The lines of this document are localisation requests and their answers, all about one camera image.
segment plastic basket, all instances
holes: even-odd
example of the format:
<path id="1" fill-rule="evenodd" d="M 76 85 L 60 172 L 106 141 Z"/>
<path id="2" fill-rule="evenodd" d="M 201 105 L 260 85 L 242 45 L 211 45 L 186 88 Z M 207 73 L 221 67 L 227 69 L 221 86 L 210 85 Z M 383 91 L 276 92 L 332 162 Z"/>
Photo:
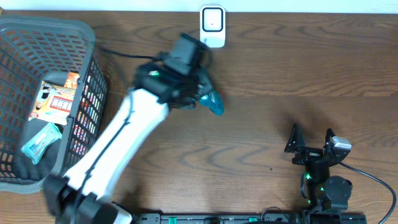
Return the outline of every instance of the plastic basket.
<path id="1" fill-rule="evenodd" d="M 0 190 L 39 191 L 46 175 L 64 174 L 96 141 L 107 86 L 94 45 L 94 32 L 84 22 L 0 17 Z M 79 73 L 78 88 L 51 166 L 32 167 L 22 158 L 21 135 L 41 81 L 57 72 Z"/>

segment white wall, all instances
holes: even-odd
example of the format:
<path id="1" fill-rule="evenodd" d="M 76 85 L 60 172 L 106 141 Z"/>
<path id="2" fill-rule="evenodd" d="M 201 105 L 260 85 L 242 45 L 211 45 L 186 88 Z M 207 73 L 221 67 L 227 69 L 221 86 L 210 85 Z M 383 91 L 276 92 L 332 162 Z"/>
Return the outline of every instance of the white wall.
<path id="1" fill-rule="evenodd" d="M 228 12 L 398 13 L 398 0 L 0 0 L 3 9 L 191 11 L 220 4 Z"/>

